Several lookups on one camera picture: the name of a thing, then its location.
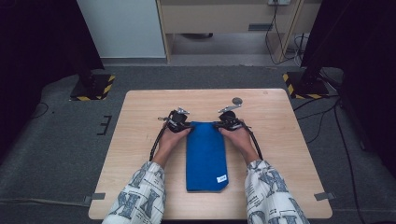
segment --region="blue towel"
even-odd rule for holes
[[[187,191],[221,191],[228,185],[227,162],[222,134],[214,122],[193,121],[187,136]]]

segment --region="wooden table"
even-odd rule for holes
[[[179,106],[190,111],[187,121],[217,121],[218,110],[243,100],[236,116],[252,127],[264,159],[285,177],[286,183],[308,218],[332,215],[288,95],[281,89],[129,91],[114,132],[93,200],[92,219],[103,219],[132,174],[149,159],[163,122]],[[240,153],[226,144],[229,185],[221,193],[186,191],[186,141],[177,146],[165,168],[167,200],[163,219],[247,219],[244,181],[246,165]]]

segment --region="wall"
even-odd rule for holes
[[[78,0],[101,58],[165,58],[155,0]]]

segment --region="patterned sleeve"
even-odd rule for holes
[[[163,168],[147,161],[120,192],[102,223],[161,223],[165,199]]]
[[[248,165],[245,193],[249,224],[309,223],[283,177],[267,161]]]

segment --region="hand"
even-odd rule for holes
[[[185,129],[179,133],[173,133],[168,128],[163,132],[163,136],[159,142],[159,150],[172,150],[187,134],[189,134],[190,129]]]
[[[179,133],[173,133],[168,128],[166,128],[163,131],[163,136],[160,139],[158,151],[151,161],[156,162],[162,168],[165,168],[171,152],[177,146],[180,139],[185,137],[189,132],[190,129],[185,129]]]
[[[247,130],[245,130],[245,128],[242,127],[235,131],[228,131],[226,129],[219,128],[219,131],[223,136],[230,139],[231,143],[233,143],[233,145],[239,149],[247,165],[260,159],[259,155],[256,153],[256,150],[251,144],[250,134]]]

